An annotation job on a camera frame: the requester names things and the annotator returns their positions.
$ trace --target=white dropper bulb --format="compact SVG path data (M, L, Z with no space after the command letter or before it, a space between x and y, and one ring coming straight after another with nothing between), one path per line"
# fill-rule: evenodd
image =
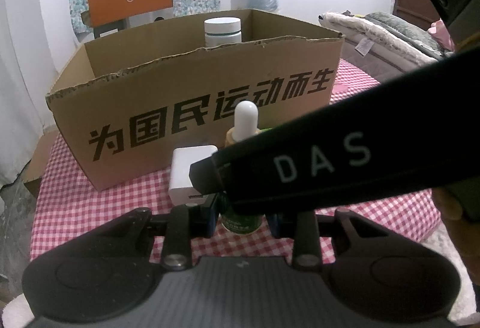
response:
M243 100L235 107L232 139L239 142L255 136L258 125L258 108L253 102Z

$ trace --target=checkered tablecloth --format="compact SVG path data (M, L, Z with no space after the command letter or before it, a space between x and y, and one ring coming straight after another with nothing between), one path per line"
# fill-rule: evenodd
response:
M377 85L378 82L355 66L341 60L332 102ZM172 208L168 196L170 169L98 192L88 182L65 141L59 136L52 148L37 201L30 258L110 221L136 207L149 207L154 214ZM352 210L412 240L421 241L440 221L429 190L381 201L352 205ZM334 209L318 213L333 214ZM156 238L151 260L158 261L162 238ZM323 260L334 254L329 239L321 239ZM276 240L265 219L259 230L240 236L217 226L211 239L192 241L194 261L200 255L284 255L290 256L292 241Z

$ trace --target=gray ribbed surface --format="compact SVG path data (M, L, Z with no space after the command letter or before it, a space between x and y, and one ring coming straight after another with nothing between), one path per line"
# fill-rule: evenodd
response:
M386 324L347 309L319 275L289 268L283 258L204 257L192 270L170 273L135 310L92 325L46 319L32 328L446 328L446 319L420 324Z

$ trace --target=metal screw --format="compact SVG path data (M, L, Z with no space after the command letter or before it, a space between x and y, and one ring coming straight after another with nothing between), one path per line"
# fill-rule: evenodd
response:
M163 263L169 267L182 267L187 263L187 258L180 254L171 254L165 256Z
M311 254L303 254L297 256L295 262L301 267L312 268L320 264L320 258Z

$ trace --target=white charger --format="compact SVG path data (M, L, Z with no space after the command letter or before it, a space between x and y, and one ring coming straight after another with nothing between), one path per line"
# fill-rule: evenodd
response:
M170 171L169 195L175 206L183 204L202 204L205 196L200 194L191 184L190 165L208 158L218 149L214 145L201 147L176 148L173 150Z

